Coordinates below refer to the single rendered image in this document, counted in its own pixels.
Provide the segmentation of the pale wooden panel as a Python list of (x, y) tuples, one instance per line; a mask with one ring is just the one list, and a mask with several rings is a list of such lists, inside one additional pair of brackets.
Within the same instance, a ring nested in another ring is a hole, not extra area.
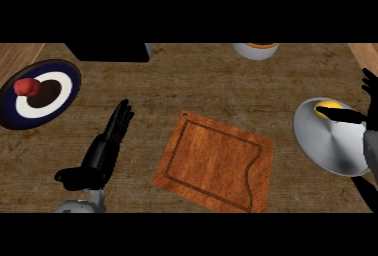
[(373, 43), (349, 43), (354, 56), (362, 68), (378, 76), (378, 50)]

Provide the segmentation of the white cup with brown rim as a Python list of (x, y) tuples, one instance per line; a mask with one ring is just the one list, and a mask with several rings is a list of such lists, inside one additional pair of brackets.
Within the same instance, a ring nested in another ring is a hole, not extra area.
[(252, 60), (266, 60), (269, 59), (277, 50), (278, 43), (235, 43), (234, 48), (238, 54)]

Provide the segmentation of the yellow lemon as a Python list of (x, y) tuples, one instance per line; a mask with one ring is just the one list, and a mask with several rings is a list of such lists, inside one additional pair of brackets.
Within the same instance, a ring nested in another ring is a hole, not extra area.
[(333, 101), (333, 100), (324, 100), (324, 101), (320, 101), (315, 106), (314, 106), (314, 111), (317, 113), (317, 115), (324, 118), (324, 119), (330, 119), (327, 117), (327, 115), (318, 110), (320, 107), (327, 107), (327, 108), (336, 108), (336, 109), (343, 109), (343, 105), (337, 102), (337, 101)]

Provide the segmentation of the black appliance block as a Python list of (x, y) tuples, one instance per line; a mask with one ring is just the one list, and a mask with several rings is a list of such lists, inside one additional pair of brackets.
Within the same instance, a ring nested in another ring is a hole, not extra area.
[(67, 43), (67, 47), (82, 61), (148, 62), (153, 43)]

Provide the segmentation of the brown wooden cutting board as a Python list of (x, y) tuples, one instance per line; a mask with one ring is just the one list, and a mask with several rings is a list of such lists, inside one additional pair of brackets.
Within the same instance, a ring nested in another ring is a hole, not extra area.
[(181, 113), (153, 184), (218, 212), (266, 211), (275, 142)]

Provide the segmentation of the red fruit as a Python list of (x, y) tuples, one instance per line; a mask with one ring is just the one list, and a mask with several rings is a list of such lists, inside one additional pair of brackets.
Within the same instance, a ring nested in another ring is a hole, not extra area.
[(35, 78), (24, 78), (15, 82), (14, 88), (18, 96), (32, 97), (39, 94), (42, 83)]

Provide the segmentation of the blue and white round plate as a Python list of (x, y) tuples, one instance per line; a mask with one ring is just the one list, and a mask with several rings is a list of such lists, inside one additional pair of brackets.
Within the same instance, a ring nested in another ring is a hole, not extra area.
[[(36, 96), (20, 95), (15, 83), (32, 78), (40, 82)], [(70, 107), (82, 86), (77, 66), (61, 59), (40, 61), (18, 71), (0, 88), (0, 126), (11, 130), (38, 128)]]

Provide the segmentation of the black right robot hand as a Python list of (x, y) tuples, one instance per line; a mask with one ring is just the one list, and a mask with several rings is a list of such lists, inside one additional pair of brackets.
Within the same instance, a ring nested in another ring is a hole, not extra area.
[(362, 69), (365, 78), (362, 79), (362, 89), (371, 96), (371, 103), (368, 114), (352, 109), (339, 109), (331, 107), (318, 106), (315, 108), (333, 121), (346, 122), (354, 124), (367, 123), (367, 129), (378, 131), (378, 76), (368, 68)]

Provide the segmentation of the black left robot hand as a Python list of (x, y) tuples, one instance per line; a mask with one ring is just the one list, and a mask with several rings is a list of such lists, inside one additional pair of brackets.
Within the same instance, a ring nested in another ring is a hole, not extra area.
[(111, 115), (105, 131), (97, 136), (79, 167), (57, 172), (55, 180), (69, 191), (100, 190), (105, 187), (116, 168), (120, 146), (135, 112), (125, 99)]

